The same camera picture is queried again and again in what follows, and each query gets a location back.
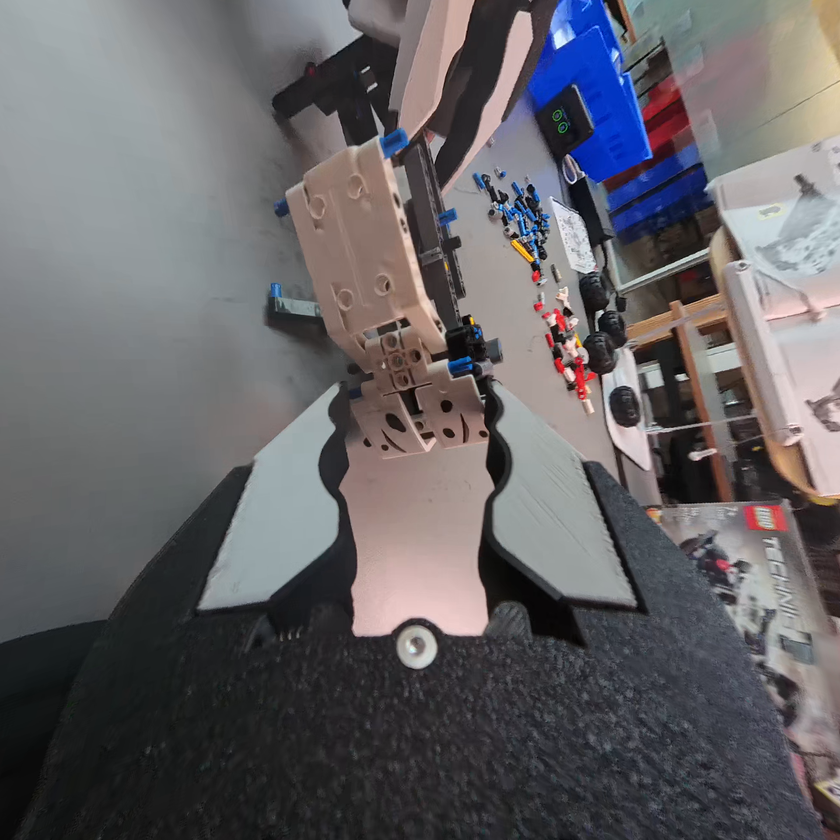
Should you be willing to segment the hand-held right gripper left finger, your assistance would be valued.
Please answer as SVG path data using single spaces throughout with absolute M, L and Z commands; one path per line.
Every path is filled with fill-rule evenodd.
M 254 457 L 196 610 L 296 601 L 322 582 L 351 597 L 357 571 L 347 500 L 350 394 L 332 385 Z

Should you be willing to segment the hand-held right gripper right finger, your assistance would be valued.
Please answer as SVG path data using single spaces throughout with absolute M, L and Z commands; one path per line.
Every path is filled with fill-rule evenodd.
M 578 450 L 498 381 L 485 419 L 488 547 L 556 602 L 638 609 Z

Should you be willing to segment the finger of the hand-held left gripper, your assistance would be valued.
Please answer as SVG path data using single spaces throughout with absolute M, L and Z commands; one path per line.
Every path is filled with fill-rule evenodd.
M 467 34 L 473 1 L 408 1 L 392 81 L 396 125 L 416 136 L 443 95 Z
M 447 2 L 434 158 L 446 193 L 508 118 L 549 35 L 553 1 Z

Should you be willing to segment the white toy truck model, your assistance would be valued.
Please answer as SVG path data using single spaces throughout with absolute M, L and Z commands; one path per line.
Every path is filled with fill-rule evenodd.
M 385 459 L 488 440 L 485 397 L 502 360 L 466 296 L 424 135 L 386 113 L 396 49 L 363 35 L 272 100 L 289 119 L 337 114 L 348 148 L 315 165 L 275 204 L 289 217 L 324 329 L 348 358 L 353 417 Z

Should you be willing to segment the toy instruction booklet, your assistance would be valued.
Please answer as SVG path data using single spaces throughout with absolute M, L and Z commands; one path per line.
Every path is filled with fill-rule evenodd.
M 708 184 L 721 224 L 761 270 L 779 281 L 838 272 L 839 137 L 809 143 Z

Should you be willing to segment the pile of blue black toy pieces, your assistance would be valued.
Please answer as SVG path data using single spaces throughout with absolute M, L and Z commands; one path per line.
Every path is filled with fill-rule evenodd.
M 489 220 L 498 222 L 507 242 L 529 265 L 536 287 L 547 282 L 550 268 L 546 245 L 550 236 L 550 216 L 543 211 L 540 196 L 530 180 L 525 185 L 507 181 L 507 172 L 496 168 L 493 174 L 474 172 L 472 180 L 489 198 Z

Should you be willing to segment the pile of red white toy pieces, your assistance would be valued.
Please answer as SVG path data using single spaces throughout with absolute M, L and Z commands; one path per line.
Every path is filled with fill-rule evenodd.
M 542 263 L 531 263 L 531 279 L 537 290 L 532 309 L 541 318 L 544 338 L 552 354 L 554 369 L 563 377 L 566 390 L 575 394 L 584 413 L 594 414 L 591 382 L 595 373 L 589 365 L 589 354 L 583 346 L 577 327 L 580 320 L 570 305 L 570 290 L 559 287 L 551 302 L 544 287 L 548 282 Z

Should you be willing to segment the toy sticker sheet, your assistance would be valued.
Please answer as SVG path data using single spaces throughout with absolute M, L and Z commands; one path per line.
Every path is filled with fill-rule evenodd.
M 583 217 L 572 207 L 551 197 L 553 215 L 567 262 L 579 275 L 596 272 L 597 265 Z

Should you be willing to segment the toy set cardboard box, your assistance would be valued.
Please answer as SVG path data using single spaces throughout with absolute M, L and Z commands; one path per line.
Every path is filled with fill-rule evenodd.
M 702 573 L 749 649 L 794 774 L 838 838 L 838 632 L 788 503 L 648 507 Z

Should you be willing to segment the black bent toy beam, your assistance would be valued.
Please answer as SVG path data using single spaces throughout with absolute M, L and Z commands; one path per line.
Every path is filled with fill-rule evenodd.
M 264 313 L 266 323 L 272 326 L 286 322 L 324 326 L 322 310 L 316 301 L 286 297 L 278 282 L 269 285 Z

